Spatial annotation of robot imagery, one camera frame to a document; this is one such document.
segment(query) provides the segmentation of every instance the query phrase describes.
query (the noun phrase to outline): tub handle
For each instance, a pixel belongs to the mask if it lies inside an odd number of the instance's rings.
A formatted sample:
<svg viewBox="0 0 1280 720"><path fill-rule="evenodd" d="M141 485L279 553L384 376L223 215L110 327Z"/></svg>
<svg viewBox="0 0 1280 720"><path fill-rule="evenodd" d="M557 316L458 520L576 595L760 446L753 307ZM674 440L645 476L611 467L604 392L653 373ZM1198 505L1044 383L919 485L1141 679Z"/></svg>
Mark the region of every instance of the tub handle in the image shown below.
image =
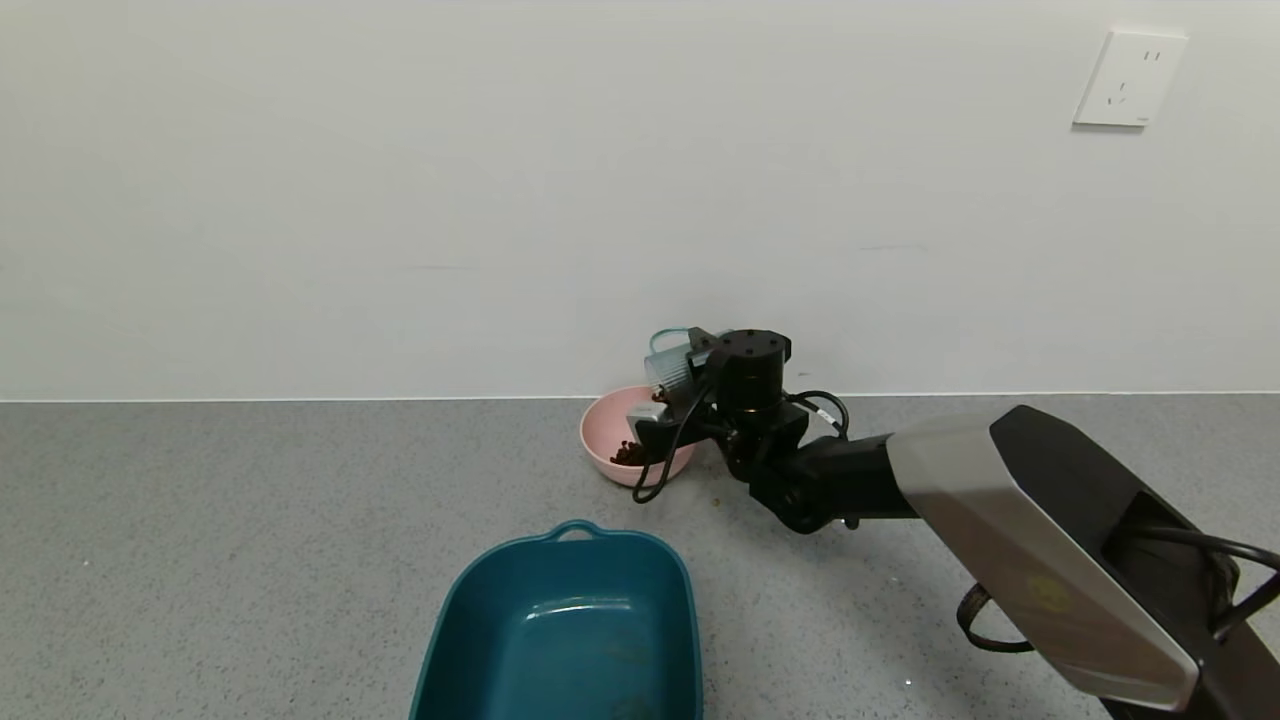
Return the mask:
<svg viewBox="0 0 1280 720"><path fill-rule="evenodd" d="M573 537L564 537L576 533ZM608 533L586 520L570 520L557 525L557 528L541 537L540 542L585 541L603 538Z"/></svg>

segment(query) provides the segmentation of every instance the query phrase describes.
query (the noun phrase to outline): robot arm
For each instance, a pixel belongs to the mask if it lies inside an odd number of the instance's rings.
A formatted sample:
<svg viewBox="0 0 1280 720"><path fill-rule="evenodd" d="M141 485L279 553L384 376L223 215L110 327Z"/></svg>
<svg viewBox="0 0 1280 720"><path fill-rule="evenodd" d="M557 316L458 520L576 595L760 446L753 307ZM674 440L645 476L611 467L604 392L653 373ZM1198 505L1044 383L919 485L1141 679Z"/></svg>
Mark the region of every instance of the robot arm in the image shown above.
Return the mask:
<svg viewBox="0 0 1280 720"><path fill-rule="evenodd" d="M1239 569L1226 556L1277 569L1280 556L1201 534L1080 430L1027 406L856 441L845 418L840 436L801 446L809 414L797 405L810 404L782 388L790 340L689 336L664 365L650 357L666 402L631 414L650 461L653 448L712 438L751 497L800 533L835 519L924 519L978 580L957 611L970 641L1034 648L1114 717L1276 716L1280 664L1245 620L1280 594L1280 578L1233 606ZM1027 643L969 632L988 600Z"/></svg>

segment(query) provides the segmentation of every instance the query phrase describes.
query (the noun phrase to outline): gray countertop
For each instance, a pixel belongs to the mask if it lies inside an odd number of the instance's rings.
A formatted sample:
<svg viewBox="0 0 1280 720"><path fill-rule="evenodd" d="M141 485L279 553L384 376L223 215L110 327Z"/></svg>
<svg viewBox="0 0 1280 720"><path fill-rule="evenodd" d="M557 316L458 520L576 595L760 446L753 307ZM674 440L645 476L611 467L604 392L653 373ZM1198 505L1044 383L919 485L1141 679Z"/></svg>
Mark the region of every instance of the gray countertop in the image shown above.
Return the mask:
<svg viewBox="0 0 1280 720"><path fill-rule="evenodd" d="M868 434L1018 400L850 406ZM1030 402L1206 532L1280 547L1280 396ZM403 720L457 574L585 518L684 557L708 719L1106 717L964 641L972 579L923 523L791 534L713 448L634 505L581 455L585 406L0 405L0 715ZM1280 609L1254 626L1280 647Z"/></svg>

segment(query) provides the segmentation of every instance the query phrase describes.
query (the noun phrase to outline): yellow logo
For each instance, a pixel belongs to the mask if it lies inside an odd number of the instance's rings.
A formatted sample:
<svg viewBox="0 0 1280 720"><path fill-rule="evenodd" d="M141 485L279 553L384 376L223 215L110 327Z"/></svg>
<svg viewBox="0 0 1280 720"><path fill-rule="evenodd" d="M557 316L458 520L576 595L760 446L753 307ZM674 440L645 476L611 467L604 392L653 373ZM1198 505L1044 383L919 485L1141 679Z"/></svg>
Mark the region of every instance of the yellow logo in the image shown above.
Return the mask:
<svg viewBox="0 0 1280 720"><path fill-rule="evenodd" d="M1071 610L1071 596L1062 587L1062 583L1048 575L1032 575L1027 578L1027 589L1037 605L1050 612L1068 612Z"/></svg>

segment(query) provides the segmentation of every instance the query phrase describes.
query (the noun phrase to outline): outlet socket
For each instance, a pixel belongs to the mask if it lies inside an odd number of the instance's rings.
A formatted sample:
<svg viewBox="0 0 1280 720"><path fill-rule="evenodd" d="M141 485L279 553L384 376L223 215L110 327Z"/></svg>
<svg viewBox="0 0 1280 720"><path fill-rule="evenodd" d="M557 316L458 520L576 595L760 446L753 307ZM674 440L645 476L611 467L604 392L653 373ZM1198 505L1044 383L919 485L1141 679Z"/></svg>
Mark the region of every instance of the outlet socket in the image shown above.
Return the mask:
<svg viewBox="0 0 1280 720"><path fill-rule="evenodd" d="M1075 111L1075 122L1149 124L1165 101L1185 49L1187 38L1180 36L1111 32Z"/></svg>

